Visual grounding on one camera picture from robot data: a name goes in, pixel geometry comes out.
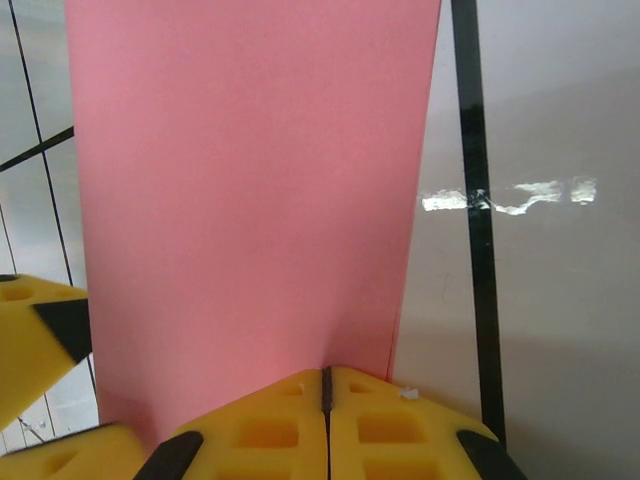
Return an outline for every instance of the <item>black tape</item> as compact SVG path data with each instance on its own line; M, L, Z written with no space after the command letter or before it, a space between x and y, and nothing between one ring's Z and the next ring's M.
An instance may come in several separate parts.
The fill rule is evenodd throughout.
M38 303L32 308L76 363L91 353L89 302L86 298Z
M204 443L200 432L185 432L162 442L133 480L181 480Z
M491 193L478 7L476 0L452 0L451 8L467 189L482 421L502 443L506 443L493 226L491 208L487 208L491 205Z
M495 440L471 430L460 430L457 436L482 480L527 480L505 448Z

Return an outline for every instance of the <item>glossy surface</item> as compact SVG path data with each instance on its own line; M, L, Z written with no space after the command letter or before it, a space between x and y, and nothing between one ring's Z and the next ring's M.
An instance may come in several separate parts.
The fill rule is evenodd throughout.
M638 478L640 10L479 5L493 200L530 204L493 217L510 450L532 478Z
M393 379L478 415L466 198L459 193L459 210L423 207L442 191L465 191L449 2L440 14Z

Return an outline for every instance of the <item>white debris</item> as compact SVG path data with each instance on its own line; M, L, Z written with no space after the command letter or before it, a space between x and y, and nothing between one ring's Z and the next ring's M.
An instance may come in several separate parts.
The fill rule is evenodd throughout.
M398 396L400 398L406 398L407 400L417 400L420 398L420 393L418 393L417 388L404 387L398 392Z

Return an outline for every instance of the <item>yellow foam block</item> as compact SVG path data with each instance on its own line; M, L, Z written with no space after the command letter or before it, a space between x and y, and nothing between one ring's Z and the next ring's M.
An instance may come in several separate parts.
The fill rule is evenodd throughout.
M332 376L332 480L481 480L457 433L495 440L483 424L356 370Z
M326 480L320 378L298 373L184 425L136 480Z
M106 425L0 457L2 480L131 480L144 463L132 430Z
M85 291L0 275L0 430L90 352Z

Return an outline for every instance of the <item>black line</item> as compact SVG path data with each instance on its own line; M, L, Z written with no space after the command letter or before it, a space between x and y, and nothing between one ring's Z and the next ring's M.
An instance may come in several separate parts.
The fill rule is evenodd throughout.
M22 441L24 442L25 448L27 447L27 437L24 436L24 428L22 428L22 418L18 417L18 426L20 427L20 432L22 433Z
M11 10L11 20L13 21L13 29L16 34L16 41L18 42L18 50L20 51L20 59L22 60L22 70L24 71L24 79L27 82L27 91L29 92L29 102L31 103L31 113L33 114L33 121L36 126L36 133L38 134L38 142L42 143L42 133L40 132L40 123L38 122L38 114L36 113L36 103L33 99L33 89L31 88L31 80L29 79L29 71L27 69L27 60L24 56L24 49L22 48L22 39L20 38L20 30L18 29L18 20L16 19L16 12L13 8L13 0L9 1L9 10ZM44 163L44 170L47 174L47 183L49 184L49 195L51 196L51 204L53 206L53 216L56 219L56 227L58 229L58 237L60 239L60 245L62 246L62 255L64 257L64 265L67 270L67 277L69 284L73 285L73 279L71 278L71 268L69 267L69 257L67 256L67 248L64 244L64 235L62 234L62 227L60 226L60 216L58 215L58 206L56 205L56 196L53 191L53 184L51 183L51 173L49 172L49 162L47 162L46 152L42 152L42 161Z
M452 0L453 37L467 215L471 247L473 297L482 421L506 443L500 328L491 222L487 137L482 93L480 35L476 0Z
M91 356L87 355L87 367L89 368L89 375L91 376L91 385L93 385L93 396L96 397L96 402L98 401L98 397L96 395L96 378L93 374L93 368L91 368Z
M33 434L34 437L36 437L38 440L40 440L40 443L44 443L44 438L42 438L40 435L38 435L38 433L33 430L33 427L31 427L30 425L27 425L26 423L24 423L24 420L22 420L21 417L18 417L18 421L20 422L20 428L22 428L22 431L24 432L24 428L27 429L27 432L31 432Z
M7 160L0 165L0 173L5 170L9 170L11 167L21 164L25 160L29 160L31 157L35 157L41 153L46 152L56 145L60 145L62 142L69 140L74 135L73 127L69 127L60 133L54 135L51 138L46 139L44 142L39 143L35 147L30 148L27 151L22 152L20 155L16 155L11 160Z
M51 433L56 436L56 427L53 426L53 417L51 416L51 409L49 408L49 399L47 394L42 395L44 397L44 404L47 406L47 414L49 415L49 425L51 425Z
M2 204L0 204L0 218L2 219L2 228L4 229L4 236L7 239L7 246L9 247L9 255L11 256L11 265L13 266L13 273L18 273L16 270L16 259L13 256L13 248L11 248L11 241L9 240L9 232L7 231L7 223L4 221L4 211L2 210Z

